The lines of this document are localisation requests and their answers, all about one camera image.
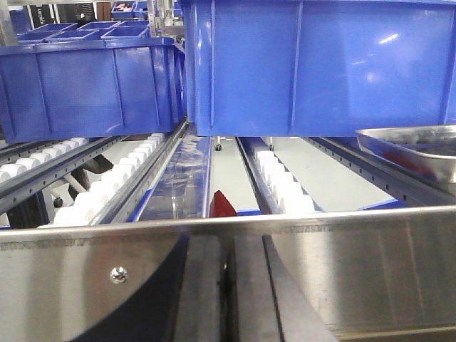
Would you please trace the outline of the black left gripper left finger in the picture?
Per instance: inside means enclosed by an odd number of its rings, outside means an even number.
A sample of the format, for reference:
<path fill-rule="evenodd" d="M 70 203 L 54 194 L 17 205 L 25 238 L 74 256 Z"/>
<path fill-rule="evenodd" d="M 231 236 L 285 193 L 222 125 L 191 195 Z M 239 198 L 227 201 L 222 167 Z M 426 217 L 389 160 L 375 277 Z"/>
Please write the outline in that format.
<path fill-rule="evenodd" d="M 180 237 L 157 271 L 77 341 L 220 341 L 218 238 Z"/>

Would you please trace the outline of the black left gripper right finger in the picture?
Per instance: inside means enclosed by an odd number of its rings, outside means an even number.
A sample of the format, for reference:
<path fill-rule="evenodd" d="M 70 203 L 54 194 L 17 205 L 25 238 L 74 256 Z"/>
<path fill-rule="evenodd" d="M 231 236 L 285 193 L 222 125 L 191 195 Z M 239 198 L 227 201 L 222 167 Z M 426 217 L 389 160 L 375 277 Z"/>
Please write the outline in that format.
<path fill-rule="evenodd" d="M 233 341 L 336 341 L 285 270 L 270 236 L 239 236 L 229 260 Z"/>

